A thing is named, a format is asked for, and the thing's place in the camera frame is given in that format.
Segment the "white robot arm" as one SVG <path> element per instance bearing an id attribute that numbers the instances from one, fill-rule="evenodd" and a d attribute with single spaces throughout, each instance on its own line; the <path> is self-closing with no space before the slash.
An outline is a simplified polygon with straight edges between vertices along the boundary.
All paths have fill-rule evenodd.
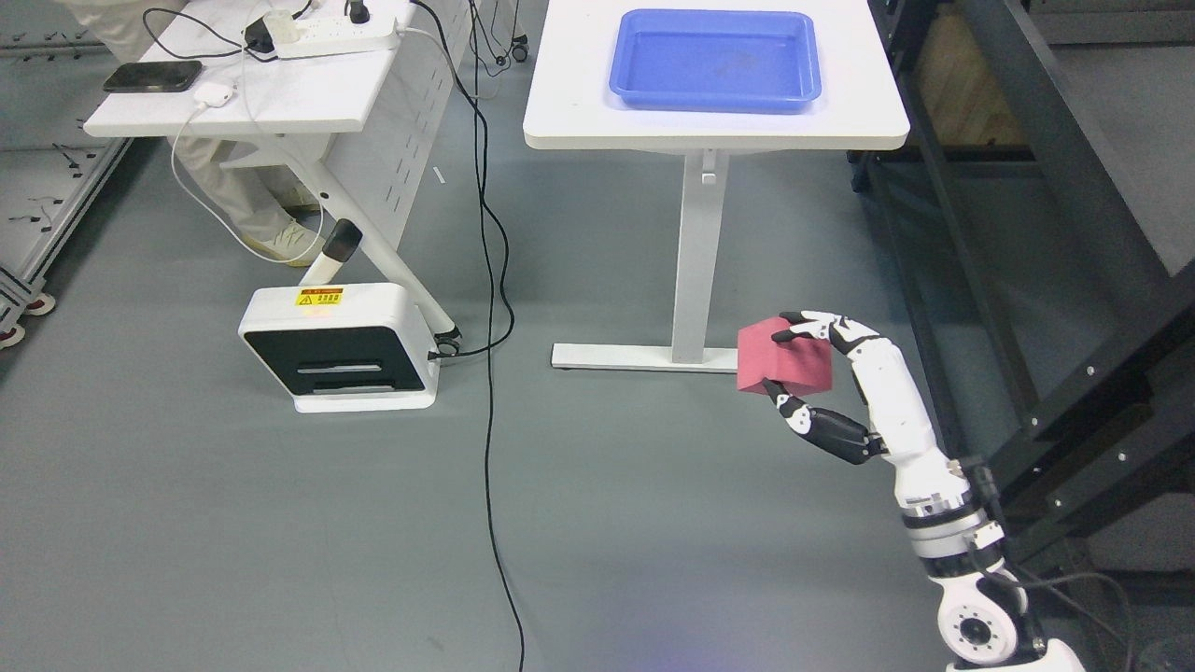
<path id="1" fill-rule="evenodd" d="M 1081 671 L 1062 639 L 1044 637 L 1029 580 L 1005 558 L 999 495 L 989 469 L 967 459 L 896 462 L 893 493 L 914 552 L 942 591 L 937 629 L 949 671 Z"/>

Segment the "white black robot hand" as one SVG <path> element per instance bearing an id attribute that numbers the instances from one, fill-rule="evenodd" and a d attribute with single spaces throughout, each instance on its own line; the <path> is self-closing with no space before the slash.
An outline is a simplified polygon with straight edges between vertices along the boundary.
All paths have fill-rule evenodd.
<path id="1" fill-rule="evenodd" d="M 844 314 L 801 310 L 782 312 L 782 319 L 789 326 L 773 332 L 774 342 L 825 340 L 848 358 L 869 410 L 869 424 L 858 424 L 841 413 L 811 407 L 782 383 L 765 379 L 765 391 L 790 429 L 853 465 L 883 456 L 895 469 L 893 496 L 908 517 L 932 517 L 966 507 L 970 485 L 949 468 L 900 348 Z"/>

